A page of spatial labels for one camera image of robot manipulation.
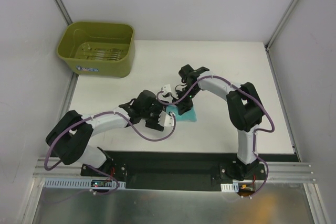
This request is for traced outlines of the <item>teal t shirt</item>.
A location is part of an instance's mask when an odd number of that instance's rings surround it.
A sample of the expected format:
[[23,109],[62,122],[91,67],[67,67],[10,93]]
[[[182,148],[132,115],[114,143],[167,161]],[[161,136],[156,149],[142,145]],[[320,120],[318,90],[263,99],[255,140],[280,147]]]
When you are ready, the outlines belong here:
[[174,113],[177,122],[196,122],[196,112],[194,108],[191,108],[189,111],[179,115],[178,109],[174,105],[169,105],[166,107],[166,113]]

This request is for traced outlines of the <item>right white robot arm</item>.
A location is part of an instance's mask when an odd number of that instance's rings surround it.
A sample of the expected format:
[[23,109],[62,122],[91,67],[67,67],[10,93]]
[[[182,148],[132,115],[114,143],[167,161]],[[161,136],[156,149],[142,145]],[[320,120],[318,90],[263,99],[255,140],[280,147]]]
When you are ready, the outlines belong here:
[[233,85],[215,77],[208,68],[193,69],[190,65],[183,66],[178,72],[185,87],[177,91],[177,110],[179,115],[193,108],[192,99],[201,91],[210,93],[227,102],[229,118],[238,130],[238,152],[236,162],[226,168],[226,175],[232,179],[244,180],[255,173],[259,164],[253,153],[253,130],[262,122],[264,112],[259,95],[250,82],[240,86]]

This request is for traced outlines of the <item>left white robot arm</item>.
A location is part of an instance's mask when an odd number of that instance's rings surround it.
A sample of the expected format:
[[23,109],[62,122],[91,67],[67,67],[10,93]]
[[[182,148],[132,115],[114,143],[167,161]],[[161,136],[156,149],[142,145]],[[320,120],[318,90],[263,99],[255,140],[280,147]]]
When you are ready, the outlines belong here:
[[145,127],[162,132],[175,127],[175,117],[166,112],[153,92],[143,90],[137,98],[95,115],[68,111],[46,137],[48,155],[54,154],[64,165],[80,162],[91,166],[99,176],[106,176],[113,166],[112,158],[103,149],[89,145],[89,140],[113,129],[134,127],[145,121]]

